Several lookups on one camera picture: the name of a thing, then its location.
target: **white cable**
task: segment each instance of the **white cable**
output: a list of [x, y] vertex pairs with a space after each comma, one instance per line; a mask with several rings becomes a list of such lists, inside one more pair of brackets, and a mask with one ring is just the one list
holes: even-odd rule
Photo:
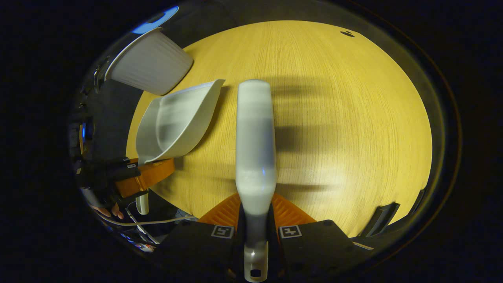
[[129, 209], [129, 206], [132, 205], [133, 203], [135, 203], [136, 201], [133, 201], [132, 203], [128, 204], [127, 205], [127, 208]]
[[173, 221], [178, 221], [178, 220], [184, 220], [184, 219], [190, 219], [190, 218], [197, 218], [194, 216], [190, 217], [178, 217], [170, 220], [161, 220], [161, 221], [149, 221], [149, 222], [136, 222], [136, 223], [121, 223], [117, 221], [110, 220], [103, 215], [97, 213], [101, 218], [105, 219], [106, 221], [113, 223], [115, 225], [120, 225], [120, 226], [138, 226], [138, 225], [148, 225], [148, 224], [161, 224], [161, 223], [168, 223], [168, 222], [173, 222]]

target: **person's hand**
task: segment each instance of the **person's hand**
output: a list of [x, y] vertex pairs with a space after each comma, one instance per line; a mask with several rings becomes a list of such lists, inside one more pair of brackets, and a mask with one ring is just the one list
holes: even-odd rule
[[[92, 207], [94, 210], [100, 212], [101, 214], [107, 216], [107, 217], [110, 217], [110, 212], [108, 210], [106, 210], [106, 208], [103, 208], [103, 207], [96, 207], [96, 206], [93, 206], [93, 205], [90, 205], [90, 207]], [[114, 207], [112, 207], [112, 213], [119, 217], [120, 219], [124, 219], [124, 214], [122, 214], [122, 212], [119, 210], [119, 205], [118, 204], [115, 204]]]

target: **wooden table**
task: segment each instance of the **wooden table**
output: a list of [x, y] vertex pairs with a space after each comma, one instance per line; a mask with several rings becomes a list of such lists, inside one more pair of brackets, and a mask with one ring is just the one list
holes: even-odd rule
[[[201, 217], [236, 193], [237, 86], [271, 84], [276, 131], [276, 192], [317, 221], [332, 219], [358, 235], [379, 205], [404, 217], [425, 187], [432, 136], [425, 107], [402, 69], [361, 34], [303, 21], [226, 30], [184, 48], [194, 65], [170, 92], [226, 79], [199, 144], [151, 189]], [[150, 101], [144, 92], [131, 122], [126, 156]]]

